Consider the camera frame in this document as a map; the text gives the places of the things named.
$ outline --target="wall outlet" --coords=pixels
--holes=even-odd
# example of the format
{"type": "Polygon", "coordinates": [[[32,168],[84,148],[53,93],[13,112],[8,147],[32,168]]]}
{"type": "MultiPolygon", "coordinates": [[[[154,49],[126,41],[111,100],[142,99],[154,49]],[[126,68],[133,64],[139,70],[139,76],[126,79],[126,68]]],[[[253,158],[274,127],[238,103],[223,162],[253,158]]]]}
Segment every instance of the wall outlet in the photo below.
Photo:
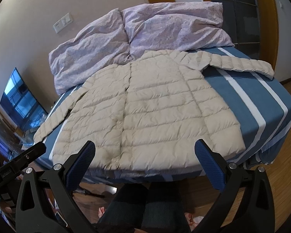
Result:
{"type": "Polygon", "coordinates": [[[64,15],[60,20],[58,20],[54,25],[53,28],[56,33],[60,32],[63,28],[68,26],[73,22],[73,18],[70,13],[64,15]]]}

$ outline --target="television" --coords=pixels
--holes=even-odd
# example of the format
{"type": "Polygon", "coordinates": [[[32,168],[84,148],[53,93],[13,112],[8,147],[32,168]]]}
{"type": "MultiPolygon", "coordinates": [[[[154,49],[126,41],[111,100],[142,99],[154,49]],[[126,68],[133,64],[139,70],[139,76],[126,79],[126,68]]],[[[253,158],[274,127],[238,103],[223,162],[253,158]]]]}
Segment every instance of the television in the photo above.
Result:
{"type": "Polygon", "coordinates": [[[39,126],[41,118],[47,114],[16,68],[6,84],[0,105],[22,131],[39,126]]]}

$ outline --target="dark pants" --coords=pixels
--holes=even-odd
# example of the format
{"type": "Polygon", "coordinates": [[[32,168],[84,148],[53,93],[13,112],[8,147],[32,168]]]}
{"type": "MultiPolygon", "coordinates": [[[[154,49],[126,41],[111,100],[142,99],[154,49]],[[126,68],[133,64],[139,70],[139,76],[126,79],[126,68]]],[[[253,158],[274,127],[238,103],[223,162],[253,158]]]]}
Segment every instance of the dark pants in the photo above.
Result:
{"type": "Polygon", "coordinates": [[[141,184],[125,184],[98,223],[191,232],[174,182],[153,182],[149,190],[141,184]]]}

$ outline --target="mattress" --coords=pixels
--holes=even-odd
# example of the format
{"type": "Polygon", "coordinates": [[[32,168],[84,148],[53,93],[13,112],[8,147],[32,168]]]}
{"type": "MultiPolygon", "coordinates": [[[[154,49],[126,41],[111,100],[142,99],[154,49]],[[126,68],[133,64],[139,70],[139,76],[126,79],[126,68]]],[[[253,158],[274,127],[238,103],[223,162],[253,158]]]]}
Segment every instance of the mattress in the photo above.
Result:
{"type": "MultiPolygon", "coordinates": [[[[220,55],[249,58],[233,47],[203,48],[202,50],[220,55]]],[[[241,133],[246,150],[229,159],[229,162],[235,162],[245,169],[259,163],[272,163],[291,127],[291,95],[276,79],[270,80],[257,73],[239,73],[208,67],[203,71],[203,75],[208,83],[222,96],[241,124],[241,133]]],[[[49,116],[69,94],[80,87],[81,85],[78,85],[61,95],[49,116]]],[[[41,166],[52,167],[52,150],[64,125],[65,121],[44,139],[43,142],[46,145],[47,152],[36,160],[41,166]]],[[[181,180],[200,174],[202,173],[199,171],[178,175],[161,174],[125,179],[85,176],[84,180],[90,183],[135,183],[181,180]]]]}

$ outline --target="down jacket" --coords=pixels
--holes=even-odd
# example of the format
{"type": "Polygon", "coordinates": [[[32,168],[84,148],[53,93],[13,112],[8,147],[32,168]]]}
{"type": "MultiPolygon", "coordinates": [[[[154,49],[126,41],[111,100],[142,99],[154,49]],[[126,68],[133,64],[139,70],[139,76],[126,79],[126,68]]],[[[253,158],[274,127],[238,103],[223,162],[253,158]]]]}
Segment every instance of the down jacket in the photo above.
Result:
{"type": "Polygon", "coordinates": [[[42,141],[64,119],[53,163],[64,163],[86,141],[96,146],[92,174],[111,178],[201,170],[194,153],[202,138],[225,159],[245,150],[240,124],[207,83],[208,65],[272,78],[269,63],[205,51],[147,51],[126,65],[93,74],[41,125],[42,141]]]}

